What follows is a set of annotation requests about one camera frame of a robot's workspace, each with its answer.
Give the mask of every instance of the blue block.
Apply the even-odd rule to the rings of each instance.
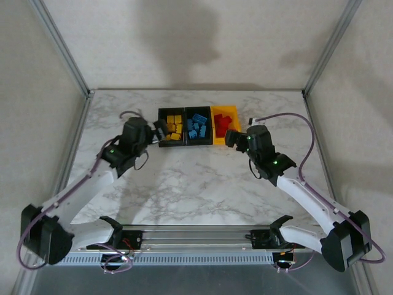
[[[205,135],[206,135],[206,126],[204,125],[201,127],[201,132],[200,132],[199,136],[201,138],[204,138]]]
[[[204,125],[204,124],[206,123],[206,121],[208,120],[208,118],[205,118],[205,117],[203,117],[203,116],[201,116],[201,115],[199,115],[199,114],[195,114],[195,115],[192,117],[192,120],[193,120],[194,122],[198,123],[198,124]]]
[[[192,140],[198,137],[198,133],[195,130],[190,131],[189,135]]]
[[[191,119],[187,120],[187,129],[190,131],[193,130],[193,122]]]

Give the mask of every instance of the white marble surface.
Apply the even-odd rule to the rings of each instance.
[[[139,110],[153,122],[159,108],[236,105],[242,130],[248,118],[277,112],[306,116],[300,92],[213,92],[166,90],[100,90],[95,93],[71,172],[71,180],[94,159],[101,145],[120,134],[125,110]],[[308,127],[294,117],[266,122],[276,150],[300,163],[308,150]],[[284,214],[314,223],[287,194],[255,179],[246,155],[225,146],[149,147],[150,159],[140,171],[129,170],[105,188],[74,219],[89,222],[108,215],[132,224],[269,224]],[[304,174],[327,192],[317,150]]]

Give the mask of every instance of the white wall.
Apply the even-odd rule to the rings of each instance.
[[[311,94],[333,185],[348,207],[368,214],[387,254],[371,266],[383,295],[393,294],[392,16],[391,0],[363,1]]]
[[[303,88],[347,1],[45,3],[90,88],[257,90]]]
[[[47,199],[83,98],[27,0],[0,5],[0,294],[19,266],[20,213]]]

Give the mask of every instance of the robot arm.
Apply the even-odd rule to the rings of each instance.
[[[148,145],[165,138],[165,121],[156,121],[154,125],[156,129],[152,130],[143,118],[129,118],[123,133],[104,145],[84,174],[42,206],[28,205],[21,214],[23,244],[49,264],[60,262],[70,251],[83,246],[106,242],[116,245],[122,226],[108,216],[95,222],[70,223],[102,188],[135,168],[135,161],[147,153]]]
[[[267,179],[289,194],[319,224],[301,225],[288,215],[279,218],[270,225],[271,237],[276,246],[288,243],[305,246],[321,253],[334,269],[341,272],[371,250],[371,243],[342,217],[344,214],[370,236],[367,216],[361,211],[350,212],[330,197],[313,189],[315,186],[310,186],[309,181],[302,181],[295,162],[275,151],[266,126],[251,126],[246,133],[229,130],[225,136],[225,144],[231,148],[236,145],[237,151],[245,152],[249,156],[250,170],[256,178]],[[255,165],[259,176],[252,170],[251,163]]]

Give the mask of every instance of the yellow block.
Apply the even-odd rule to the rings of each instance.
[[[167,116],[166,117],[166,123],[167,124],[174,124],[174,117],[173,116]]]
[[[169,132],[176,132],[176,126],[174,124],[166,124]]]
[[[172,140],[179,140],[179,139],[180,139],[180,134],[172,133],[172,134],[171,134],[171,139],[172,139]]]
[[[176,125],[176,133],[182,134],[182,124]]]
[[[181,124],[182,123],[182,115],[175,115],[174,116],[174,123],[177,124]]]

